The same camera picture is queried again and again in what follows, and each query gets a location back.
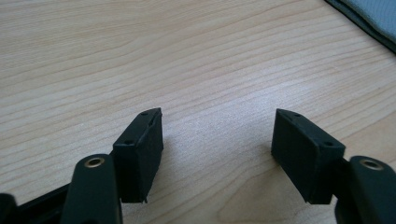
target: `screw hole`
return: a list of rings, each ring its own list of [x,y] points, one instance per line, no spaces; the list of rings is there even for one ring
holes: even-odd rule
[[[334,144],[332,142],[324,142],[324,145],[326,145],[328,147],[334,146]]]
[[[378,162],[376,161],[361,160],[361,165],[376,171],[380,171],[384,169],[384,167],[382,167],[382,165],[378,164]]]
[[[88,168],[94,168],[94,167],[98,167],[98,166],[102,165],[104,162],[105,162],[105,159],[97,157],[97,158],[93,158],[93,159],[86,161],[85,166]]]
[[[134,140],[126,140],[124,141],[125,145],[134,145]]]

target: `wood grain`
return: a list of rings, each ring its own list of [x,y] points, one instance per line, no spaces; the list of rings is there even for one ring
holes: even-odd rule
[[[25,203],[163,109],[124,223],[334,223],[270,155],[276,108],[396,167],[396,59],[323,1],[0,3],[0,190]]]

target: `black plastic part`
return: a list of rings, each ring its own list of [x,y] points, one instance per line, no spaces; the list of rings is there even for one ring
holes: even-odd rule
[[[350,188],[351,172],[350,163],[343,160],[333,167],[335,179],[333,182],[333,194],[338,202],[335,206],[335,218],[338,224],[362,223],[358,207],[352,196]]]
[[[272,155],[306,202],[331,202],[332,167],[342,162],[345,148],[304,116],[276,111]]]
[[[0,223],[16,223],[17,204],[14,196],[0,193]]]
[[[163,152],[162,116],[160,108],[140,113],[113,145],[123,203],[147,201]]]
[[[363,223],[396,223],[396,174],[373,158],[350,160],[350,187]]]
[[[61,223],[122,223],[114,163],[110,156],[91,155],[77,163]]]
[[[20,223],[59,223],[69,185],[64,185],[19,206]]]

